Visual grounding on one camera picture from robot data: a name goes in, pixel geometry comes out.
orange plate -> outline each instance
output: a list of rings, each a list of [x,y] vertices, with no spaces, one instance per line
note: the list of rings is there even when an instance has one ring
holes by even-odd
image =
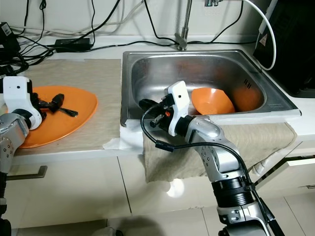
[[[77,117],[70,117],[63,112],[54,114],[49,110],[46,119],[30,134],[20,148],[35,148],[59,140],[84,125],[97,108],[97,97],[88,91],[68,86],[43,86],[33,88],[41,100],[51,102],[58,93],[64,94],[63,108],[77,111]]]
[[[193,106],[202,115],[227,114],[235,112],[233,103],[225,92],[216,88],[196,88],[192,91]]]

faucet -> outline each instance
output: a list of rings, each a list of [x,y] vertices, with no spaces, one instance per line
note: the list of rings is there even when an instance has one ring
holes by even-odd
[[[218,6],[220,1],[223,1],[223,0],[205,0],[205,7]],[[177,49],[179,51],[185,51],[187,49],[187,37],[188,37],[188,30],[189,30],[188,24],[189,24],[189,18],[190,18],[191,4],[192,4],[192,0],[187,0],[185,22],[182,28],[182,34],[179,35],[178,33],[175,33],[175,38],[176,38],[176,41],[178,42]]]
[[[218,6],[220,1],[223,0],[205,0],[205,7]]]

black appliance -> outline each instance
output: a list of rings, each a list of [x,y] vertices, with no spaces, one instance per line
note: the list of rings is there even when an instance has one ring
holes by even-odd
[[[277,43],[277,60],[270,75],[293,97],[315,98],[315,1],[278,0],[270,18]],[[268,28],[254,56],[265,67],[273,58]]]

stainless steel sink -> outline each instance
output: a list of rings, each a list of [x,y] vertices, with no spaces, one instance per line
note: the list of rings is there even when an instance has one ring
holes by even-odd
[[[141,118],[141,99],[160,102],[164,90],[181,80],[186,82],[189,95],[201,87],[224,90],[236,109],[236,113],[225,115],[229,118],[298,111],[242,51],[125,52],[121,124]],[[199,115],[192,104],[189,114]]]

beige towel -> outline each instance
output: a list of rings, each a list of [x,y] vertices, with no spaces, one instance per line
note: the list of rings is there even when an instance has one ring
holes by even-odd
[[[120,74],[119,59],[45,60],[30,67],[26,77],[32,80],[33,87],[62,85],[84,89],[97,96],[98,107],[92,118],[74,133],[41,147],[19,149],[18,154],[102,149],[103,144],[118,138]]]
[[[222,128],[226,138],[238,148],[248,169],[293,143],[297,136],[287,123],[222,125]],[[156,139],[168,143],[184,142],[183,138],[171,137],[165,131],[152,134]],[[147,182],[171,182],[175,178],[206,176],[201,158],[193,148],[167,152],[156,148],[145,135],[143,143]]]

